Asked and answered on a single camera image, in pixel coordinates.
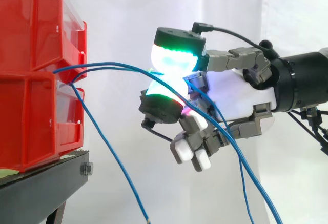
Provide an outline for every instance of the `glowing object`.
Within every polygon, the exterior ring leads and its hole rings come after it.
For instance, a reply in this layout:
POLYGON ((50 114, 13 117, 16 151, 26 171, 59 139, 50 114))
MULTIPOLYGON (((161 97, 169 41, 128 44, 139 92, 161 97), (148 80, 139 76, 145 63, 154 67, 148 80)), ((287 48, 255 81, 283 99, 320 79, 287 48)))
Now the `glowing object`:
POLYGON ((185 77, 195 68, 198 57, 190 52, 169 50, 153 45, 151 59, 157 71, 185 77))
MULTIPOLYGON (((169 86, 171 86, 174 90, 176 90, 181 96, 187 97, 188 95, 188 85, 187 83, 179 77, 171 76, 171 75, 163 75, 159 77, 161 80, 163 80, 165 83, 167 83, 169 86)), ((157 81, 153 80, 149 88, 147 90, 146 95, 150 94, 161 94, 166 97, 172 98, 179 103, 181 103, 183 106, 185 106, 184 102, 178 98, 175 94, 173 94, 169 89, 158 83, 157 81)))

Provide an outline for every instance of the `blue cable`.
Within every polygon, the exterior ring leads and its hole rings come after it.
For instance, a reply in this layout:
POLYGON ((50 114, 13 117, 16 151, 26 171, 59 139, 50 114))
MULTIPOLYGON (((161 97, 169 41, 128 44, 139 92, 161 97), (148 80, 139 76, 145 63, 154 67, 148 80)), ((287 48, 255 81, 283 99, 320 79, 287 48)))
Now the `blue cable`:
POLYGON ((126 177, 133 193, 134 193, 134 196, 135 198, 137 199, 137 202, 140 206, 140 209, 143 213, 143 216, 145 217, 146 219, 146 222, 147 224, 150 224, 150 221, 149 221, 149 218, 148 218, 148 215, 145 211, 145 208, 144 206, 142 205, 142 202, 141 202, 141 199, 139 197, 139 194, 137 192, 137 190, 135 189, 134 185, 133 185, 133 182, 128 174, 128 172, 126 171, 123 163, 121 162, 121 160, 119 159, 118 155, 116 154, 116 152, 114 151, 113 147, 111 146, 111 144, 108 142, 108 140, 106 139, 106 137, 104 136, 103 132, 101 131, 100 127, 98 126, 96 120, 93 118, 92 114, 90 113, 89 109, 87 108, 86 104, 84 103, 83 99, 81 98, 80 94, 78 93, 78 90, 76 89, 76 87, 74 86, 73 83, 69 83, 69 85, 73 88, 78 100, 81 102, 82 106, 83 106, 83 109, 86 111, 87 115, 89 116, 89 118, 91 119, 92 123, 94 124, 94 126, 96 127, 98 133, 100 134, 101 138, 104 140, 104 142, 106 143, 107 147, 109 148, 109 150, 111 151, 111 153, 113 154, 113 156, 115 157, 115 160, 117 161, 119 167, 121 168, 121 170, 123 171, 123 174, 124 176, 126 177))
MULTIPOLYGON (((221 119, 224 122, 225 127, 227 128, 229 134, 232 136, 232 133, 230 131, 230 127, 228 126, 228 123, 227 123, 226 119, 224 118, 224 116, 222 115, 221 111, 216 106, 216 104, 210 99, 210 97, 206 93, 204 93, 199 88, 197 88, 189 80, 186 80, 185 79, 185 81, 186 81, 186 83, 189 86, 191 86, 192 89, 194 89, 195 91, 197 91, 203 98, 205 98, 208 102, 210 102, 210 104, 214 107, 214 109, 217 111, 217 113, 219 113, 221 119)), ((242 182, 242 190, 244 192, 244 199, 245 199, 245 204, 246 204, 246 208, 247 208, 247 213, 248 213, 248 216, 250 217, 251 223, 254 224, 254 220, 253 220, 253 217, 252 217, 252 214, 251 214, 251 210, 250 210, 250 206, 249 206, 248 199, 247 199, 244 173, 243 173, 243 170, 242 170, 242 163, 241 163, 240 157, 238 157, 238 159, 239 159, 240 175, 241 175, 241 182, 242 182)))
POLYGON ((63 71, 70 70, 70 69, 84 68, 84 67, 98 67, 98 66, 118 66, 118 67, 128 68, 128 69, 132 69, 132 70, 135 70, 137 72, 140 72, 140 73, 152 78, 153 80, 157 81, 158 83, 162 84, 163 86, 165 86, 167 89, 169 89, 171 92, 173 92, 176 96, 178 96, 190 109, 194 110, 196 113, 200 114, 206 120, 208 120, 210 123, 212 123, 229 140, 231 146, 234 148, 234 150, 238 154, 242 164, 244 165, 248 175, 250 176, 250 178, 253 181, 254 185, 259 190, 259 192, 261 193, 262 197, 264 198, 266 204, 268 205, 269 209, 271 210, 276 222, 278 224, 282 223, 281 218, 280 218, 275 206, 273 205, 272 201, 270 200, 268 194, 266 193, 265 189, 263 188, 263 186, 261 185, 259 180, 256 178, 254 172, 252 171, 252 169, 251 169, 250 165, 248 164, 245 156, 243 155, 241 149, 238 147, 238 144, 233 139, 233 137, 224 128, 222 128, 220 126, 220 124, 215 119, 213 119, 212 117, 210 117, 209 115, 204 113, 202 110, 198 109, 197 107, 193 106, 190 102, 188 102, 188 100, 186 100, 177 91, 175 91, 171 86, 169 86, 168 84, 163 82, 158 77, 154 76, 153 74, 151 74, 151 73, 149 73, 149 72, 147 72, 143 69, 137 68, 135 66, 122 64, 122 63, 116 63, 116 62, 104 62, 104 63, 74 65, 74 66, 69 66, 69 67, 57 69, 53 73, 56 74, 56 73, 60 73, 60 72, 63 72, 63 71))
MULTIPOLYGON (((77 79, 79 79, 79 77, 81 75, 84 75, 85 73, 88 72, 92 72, 92 71, 97 71, 97 70, 121 70, 121 71, 131 71, 131 72, 138 72, 138 71, 134 71, 132 69, 127 69, 127 68, 116 68, 116 67, 101 67, 101 68, 94 68, 94 69, 87 69, 85 71, 82 71, 81 73, 77 74, 75 76, 75 78, 71 81, 72 83, 76 82, 77 79)), ((150 71, 151 74, 156 74, 156 75, 163 75, 162 73, 159 72, 153 72, 150 71)))

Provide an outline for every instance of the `black cable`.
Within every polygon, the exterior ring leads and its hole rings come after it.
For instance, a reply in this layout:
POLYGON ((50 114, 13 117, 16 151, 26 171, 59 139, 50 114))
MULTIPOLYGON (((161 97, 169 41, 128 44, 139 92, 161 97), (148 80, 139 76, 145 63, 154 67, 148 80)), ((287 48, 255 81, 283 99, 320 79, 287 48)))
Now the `black cable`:
POLYGON ((158 136, 158 137, 160 137, 160 138, 162 138, 162 139, 165 139, 165 140, 168 141, 168 142, 172 142, 172 139, 166 137, 165 135, 163 135, 163 134, 161 134, 161 133, 159 133, 159 132, 156 132, 156 131, 152 130, 151 128, 145 128, 145 129, 146 129, 148 132, 150 132, 150 133, 152 133, 152 134, 154 134, 154 135, 156 135, 156 136, 158 136))
POLYGON ((322 126, 318 126, 318 128, 324 133, 325 129, 322 126))
POLYGON ((317 136, 318 141, 320 142, 321 146, 328 148, 328 141, 325 140, 321 134, 318 132, 317 128, 312 128, 314 134, 317 136))
POLYGON ((298 124, 300 125, 304 130, 307 131, 309 135, 311 135, 316 141, 318 141, 321 144, 321 141, 319 138, 316 137, 315 134, 313 134, 310 129, 308 129, 300 120, 298 120, 291 112, 287 112, 287 114, 298 124))
POLYGON ((218 32, 222 32, 222 33, 227 33, 230 34, 232 36, 235 36, 236 38, 241 39, 242 41, 245 41, 246 43, 250 44, 251 46, 261 50, 261 51, 267 51, 267 48, 264 48, 262 46, 259 46, 258 44, 254 43, 253 41, 251 41, 250 39, 240 35, 239 33, 235 33, 233 31, 230 31, 228 29, 225 28, 218 28, 218 27, 213 27, 213 31, 218 31, 218 32))
POLYGON ((297 115, 301 115, 301 112, 298 112, 296 110, 291 110, 290 112, 294 113, 294 114, 297 114, 297 115))

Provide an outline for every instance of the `white fabric background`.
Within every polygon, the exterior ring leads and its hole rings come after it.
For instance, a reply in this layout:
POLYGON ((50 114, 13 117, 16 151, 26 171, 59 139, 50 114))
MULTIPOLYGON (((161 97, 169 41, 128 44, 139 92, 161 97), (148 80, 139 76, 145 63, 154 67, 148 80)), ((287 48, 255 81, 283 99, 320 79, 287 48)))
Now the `white fabric background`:
MULTIPOLYGON (((110 60, 148 69, 156 28, 190 29, 194 21, 225 27, 257 42, 269 38, 281 55, 325 46, 324 0, 263 0, 263 9, 262 0, 71 2, 88 23, 90 63, 110 60), (318 4, 322 11, 315 8, 318 4), (291 5, 298 6, 290 10, 291 5)), ((206 37, 208 49, 246 46, 220 33, 206 37)), ((86 103, 124 162, 151 222, 250 223, 232 147, 211 157, 210 170, 196 173, 191 164, 177 165, 167 142, 141 128, 139 92, 149 82, 140 74, 103 71, 90 73, 78 85, 85 88, 86 103)), ((94 174, 68 200, 63 223, 145 223, 113 156, 87 117, 86 123, 86 148, 94 174)), ((179 125, 156 129, 170 137, 181 131, 179 125)), ((324 223, 327 218, 327 158, 315 143, 285 114, 278 115, 273 128, 261 138, 239 141, 257 175, 260 169, 264 187, 285 223, 324 223), (288 136, 283 137, 282 130, 288 136)), ((255 222, 269 223, 263 199, 248 177, 246 183, 255 222)))

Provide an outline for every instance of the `red storage bin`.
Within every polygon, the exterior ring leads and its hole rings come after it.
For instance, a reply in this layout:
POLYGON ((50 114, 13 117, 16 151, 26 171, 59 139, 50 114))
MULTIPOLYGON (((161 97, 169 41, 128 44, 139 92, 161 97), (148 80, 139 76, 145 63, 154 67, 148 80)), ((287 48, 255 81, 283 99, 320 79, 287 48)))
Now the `red storage bin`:
POLYGON ((25 172, 83 146, 83 107, 50 72, 0 72, 0 115, 0 169, 25 172))
MULTIPOLYGON (((0 0, 0 70, 53 72, 85 64, 86 33, 68 0, 0 0)), ((57 78, 68 83, 83 70, 57 78)))

